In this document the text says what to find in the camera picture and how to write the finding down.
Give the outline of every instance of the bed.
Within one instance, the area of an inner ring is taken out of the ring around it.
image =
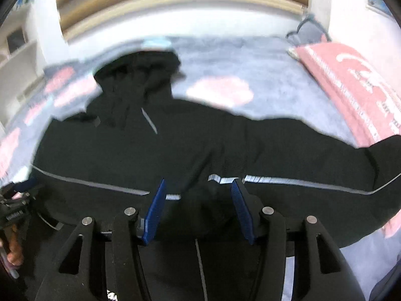
[[[97,69],[140,49],[176,51],[182,65],[172,85],[175,98],[251,119],[300,119],[317,131],[358,146],[338,107],[304,66],[288,54],[290,48],[293,45],[278,37],[161,37],[115,46],[85,61],[50,66],[45,70],[46,85],[7,127],[7,136],[0,145],[0,155],[5,156],[0,166],[1,183],[26,177],[52,117],[64,119],[85,110],[88,102],[101,93],[92,75]],[[342,249],[366,299],[395,266],[400,250],[401,232],[394,227],[391,234],[377,230]],[[293,267],[293,258],[288,258],[283,300],[291,299]]]

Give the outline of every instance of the pink pillow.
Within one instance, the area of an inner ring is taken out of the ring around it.
[[[400,134],[401,99],[356,50],[319,43],[295,52],[342,113],[359,146]]]

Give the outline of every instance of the reflective stripe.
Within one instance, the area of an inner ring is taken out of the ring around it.
[[[157,128],[154,125],[153,121],[151,120],[151,118],[149,117],[149,115],[145,112],[145,110],[141,107],[142,109],[142,114],[144,115],[145,119],[148,121],[148,123],[150,124],[150,126],[152,127],[153,131],[155,132],[155,134],[157,134]]]
[[[52,174],[46,171],[43,171],[39,169],[38,167],[32,165],[32,167],[36,170],[38,170],[40,173],[47,175],[48,177],[58,179],[61,181],[65,182],[70,182],[70,183],[77,183],[79,185],[85,185],[88,187],[93,187],[93,188],[100,188],[100,189],[107,189],[107,190],[113,190],[113,191],[121,191],[124,193],[130,193],[132,195],[138,195],[138,196],[145,196],[149,194],[149,191],[143,191],[143,190],[136,190],[136,189],[131,189],[131,188],[124,188],[124,187],[118,187],[115,185],[107,185],[104,183],[97,183],[97,182],[91,182],[91,181],[84,181],[80,179],[74,179],[74,178],[67,178],[67,177],[62,177],[60,175]]]
[[[222,177],[219,177],[217,174],[212,174],[212,175],[209,175],[209,179],[208,179],[208,181],[216,181],[217,183],[220,183],[221,185],[225,185],[225,184],[228,184],[228,183],[233,183],[233,181],[235,180],[235,179],[238,179],[238,178],[222,178]]]
[[[43,218],[43,216],[42,216],[40,213],[37,212],[36,214],[37,214],[37,216],[39,216],[39,218],[40,218],[43,222],[45,222],[47,225],[49,225],[52,229],[54,229],[54,230],[56,230],[56,231],[60,231],[61,228],[64,226],[64,224],[61,223],[61,222],[58,222],[56,226],[53,226],[53,225],[51,225],[47,220],[45,220],[45,219]]]
[[[181,200],[181,195],[166,195],[166,200]]]
[[[203,299],[207,301],[206,280],[205,280],[205,274],[203,273],[202,258],[200,257],[201,251],[199,250],[198,239],[195,239],[195,246],[196,246],[196,254],[198,256],[200,280],[202,282]]]
[[[373,191],[364,191],[364,190],[357,190],[357,189],[352,189],[352,188],[346,188],[338,185],[328,185],[325,183],[318,183],[318,182],[311,182],[311,181],[304,181],[304,180],[298,180],[298,179],[286,179],[286,178],[274,178],[274,177],[256,177],[253,175],[247,175],[245,179],[243,180],[244,182],[251,182],[251,183],[269,183],[269,184],[275,184],[275,185],[297,185],[300,187],[309,187],[309,188],[316,188],[316,189],[325,189],[325,190],[336,190],[336,191],[343,191],[343,192],[348,192],[348,193],[354,193],[357,195],[372,195],[379,190],[383,189],[390,183],[392,183],[395,179],[397,179],[399,176],[401,176],[401,173],[399,173],[397,176],[395,176],[393,179],[391,179],[389,182],[386,184],[382,185],[381,187],[377,188],[376,190]],[[216,174],[209,175],[209,180],[208,181],[216,181],[219,184],[227,184],[227,183],[232,183],[234,179],[237,178],[222,178]]]

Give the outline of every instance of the finger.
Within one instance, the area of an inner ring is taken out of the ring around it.
[[[24,261],[24,256],[23,254],[17,254],[12,252],[7,255],[7,260],[14,266],[21,266]]]
[[[10,248],[10,251],[12,251],[12,252],[21,251],[21,246],[18,243],[17,235],[14,232],[11,233],[11,237],[9,240],[9,248]]]

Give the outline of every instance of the blue gripper pad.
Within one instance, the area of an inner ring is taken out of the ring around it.
[[[38,181],[35,178],[29,178],[26,181],[16,183],[14,186],[14,191],[18,191],[21,193],[26,192],[29,189],[36,186],[37,183],[38,183]]]
[[[249,244],[254,244],[256,237],[253,233],[252,215],[247,207],[241,189],[238,186],[239,183],[237,180],[238,179],[235,179],[231,185],[231,198],[233,199],[235,211],[237,212],[237,217],[241,225],[242,234],[244,235],[245,239],[248,240]]]
[[[145,243],[145,245],[148,245],[148,243],[153,240],[156,234],[157,225],[160,222],[160,217],[166,202],[166,195],[166,182],[163,179],[152,200],[152,204],[149,207],[148,213],[145,216],[145,230],[142,236],[142,241]]]

